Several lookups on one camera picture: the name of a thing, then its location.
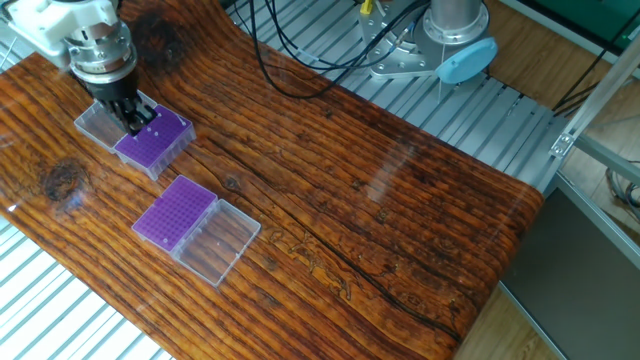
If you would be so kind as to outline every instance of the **pipette tip box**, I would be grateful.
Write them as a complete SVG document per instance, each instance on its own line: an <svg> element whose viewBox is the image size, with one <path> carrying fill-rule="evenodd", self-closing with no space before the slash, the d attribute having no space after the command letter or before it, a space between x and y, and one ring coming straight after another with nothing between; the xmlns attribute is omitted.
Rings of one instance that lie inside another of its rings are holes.
<svg viewBox="0 0 640 360"><path fill-rule="evenodd" d="M180 175L132 229L217 288L260 227L233 205Z"/></svg>
<svg viewBox="0 0 640 360"><path fill-rule="evenodd" d="M139 93L143 102L158 116L135 137L127 134L116 119L95 102L76 119L76 128L89 139L118 157L126 164L146 173L152 180L169 166L196 134L191 121L158 105Z"/></svg>

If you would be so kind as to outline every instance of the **wooden table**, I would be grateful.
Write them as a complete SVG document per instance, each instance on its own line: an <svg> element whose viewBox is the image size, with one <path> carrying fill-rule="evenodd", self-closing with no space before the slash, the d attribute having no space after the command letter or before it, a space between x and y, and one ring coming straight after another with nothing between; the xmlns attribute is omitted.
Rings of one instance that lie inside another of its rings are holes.
<svg viewBox="0 0 640 360"><path fill-rule="evenodd" d="M180 359L450 358L542 196L341 88L280 95L216 0L122 15L142 91L197 140L151 181L74 128L90 97L32 56L0 76L3 216ZM289 91L327 84L264 57ZM130 229L178 174L262 223L219 292Z"/></svg>

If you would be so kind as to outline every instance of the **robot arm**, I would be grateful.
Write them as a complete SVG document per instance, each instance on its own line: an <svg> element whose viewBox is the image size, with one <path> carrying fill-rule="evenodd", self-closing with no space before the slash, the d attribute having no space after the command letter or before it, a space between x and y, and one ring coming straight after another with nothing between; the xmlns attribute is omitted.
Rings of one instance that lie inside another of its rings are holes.
<svg viewBox="0 0 640 360"><path fill-rule="evenodd" d="M137 54L117 15L120 1L10 0L2 7L18 36L54 65L70 69L135 135L157 114L137 92Z"/></svg>

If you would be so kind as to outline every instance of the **blue cap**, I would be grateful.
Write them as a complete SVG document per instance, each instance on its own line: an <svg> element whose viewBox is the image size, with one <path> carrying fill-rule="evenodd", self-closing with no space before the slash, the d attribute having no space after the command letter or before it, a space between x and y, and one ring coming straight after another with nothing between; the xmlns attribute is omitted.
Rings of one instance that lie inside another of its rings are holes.
<svg viewBox="0 0 640 360"><path fill-rule="evenodd" d="M469 80L489 66L497 53L498 44L494 38L482 39L445 60L436 69L436 74L445 84Z"/></svg>

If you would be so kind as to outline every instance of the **wood knot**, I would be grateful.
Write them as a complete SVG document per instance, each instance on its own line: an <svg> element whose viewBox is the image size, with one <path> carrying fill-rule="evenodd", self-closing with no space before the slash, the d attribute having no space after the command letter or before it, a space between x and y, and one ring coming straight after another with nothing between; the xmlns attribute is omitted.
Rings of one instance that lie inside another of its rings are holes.
<svg viewBox="0 0 640 360"><path fill-rule="evenodd" d="M41 180L45 195L55 202L67 199L88 182L85 168L74 159L66 159L55 165Z"/></svg>
<svg viewBox="0 0 640 360"><path fill-rule="evenodd" d="M152 69L170 71L184 57L184 42L174 24L154 12L143 14L133 21L131 37L138 57Z"/></svg>
<svg viewBox="0 0 640 360"><path fill-rule="evenodd" d="M355 179L353 180L353 183L351 184L351 187L354 190L360 190L360 188L362 187L362 185L364 185L364 182L360 179Z"/></svg>
<svg viewBox="0 0 640 360"><path fill-rule="evenodd" d="M380 209L380 211L378 211L378 213L376 214L376 221L377 221L379 224L384 225L384 221L387 219L387 216L389 216L389 209L382 208L382 209Z"/></svg>
<svg viewBox="0 0 640 360"><path fill-rule="evenodd" d="M278 262L267 255L264 257L264 267L269 271L275 271L278 268Z"/></svg>
<svg viewBox="0 0 640 360"><path fill-rule="evenodd" d="M238 181L234 178L227 178L227 180L225 180L224 185L226 188L228 189L232 189L232 190L236 190L238 189Z"/></svg>

